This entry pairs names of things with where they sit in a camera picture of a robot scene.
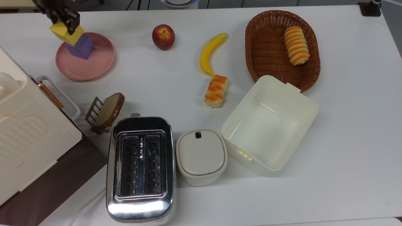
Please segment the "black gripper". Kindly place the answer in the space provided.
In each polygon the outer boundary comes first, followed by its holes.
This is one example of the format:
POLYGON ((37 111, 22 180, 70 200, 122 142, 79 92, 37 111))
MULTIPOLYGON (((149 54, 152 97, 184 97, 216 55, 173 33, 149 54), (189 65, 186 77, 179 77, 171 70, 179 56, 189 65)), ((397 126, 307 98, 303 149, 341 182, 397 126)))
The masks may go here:
POLYGON ((32 2, 41 14, 48 15, 53 24, 62 22, 69 35, 74 34, 79 26, 80 14, 68 9, 66 0, 33 0, 32 2))

